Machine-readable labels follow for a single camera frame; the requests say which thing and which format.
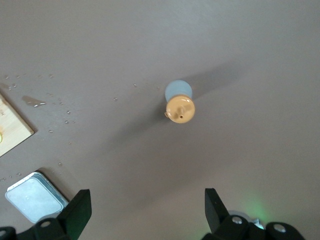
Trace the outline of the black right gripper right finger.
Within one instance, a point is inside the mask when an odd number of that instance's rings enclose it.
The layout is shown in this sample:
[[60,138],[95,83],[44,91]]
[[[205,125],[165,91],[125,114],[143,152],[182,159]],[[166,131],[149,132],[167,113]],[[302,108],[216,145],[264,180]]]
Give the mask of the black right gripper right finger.
[[205,217],[210,233],[201,240],[306,240],[292,225],[269,222],[265,228],[257,226],[242,213],[229,213],[214,188],[204,191]]

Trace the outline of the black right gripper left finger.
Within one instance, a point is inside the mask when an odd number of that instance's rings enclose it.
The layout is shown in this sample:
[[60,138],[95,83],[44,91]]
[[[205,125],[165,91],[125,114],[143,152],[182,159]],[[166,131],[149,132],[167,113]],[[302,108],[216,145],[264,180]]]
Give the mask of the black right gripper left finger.
[[92,216],[91,193],[80,190],[57,217],[47,217],[26,231],[0,227],[0,240],[78,240]]

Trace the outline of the clear sauce bottle orange cap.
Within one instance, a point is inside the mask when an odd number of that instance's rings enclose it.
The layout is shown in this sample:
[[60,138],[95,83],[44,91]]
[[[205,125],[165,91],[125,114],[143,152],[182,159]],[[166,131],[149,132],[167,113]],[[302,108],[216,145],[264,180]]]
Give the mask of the clear sauce bottle orange cap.
[[164,91],[166,100],[165,116],[177,124],[189,122],[195,115],[196,107],[193,102],[193,90],[184,80],[170,82]]

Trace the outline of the silver digital kitchen scale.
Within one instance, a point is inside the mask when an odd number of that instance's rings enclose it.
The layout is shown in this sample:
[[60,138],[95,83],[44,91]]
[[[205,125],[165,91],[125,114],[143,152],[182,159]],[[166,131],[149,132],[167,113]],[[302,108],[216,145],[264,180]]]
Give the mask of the silver digital kitchen scale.
[[39,171],[7,188],[5,198],[30,222],[56,215],[69,204],[64,195]]

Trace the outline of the wooden cutting board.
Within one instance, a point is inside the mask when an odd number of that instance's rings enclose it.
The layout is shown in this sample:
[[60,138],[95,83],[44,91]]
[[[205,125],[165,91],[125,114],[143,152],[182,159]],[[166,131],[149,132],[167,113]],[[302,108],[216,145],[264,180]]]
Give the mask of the wooden cutting board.
[[0,93],[0,157],[35,132]]

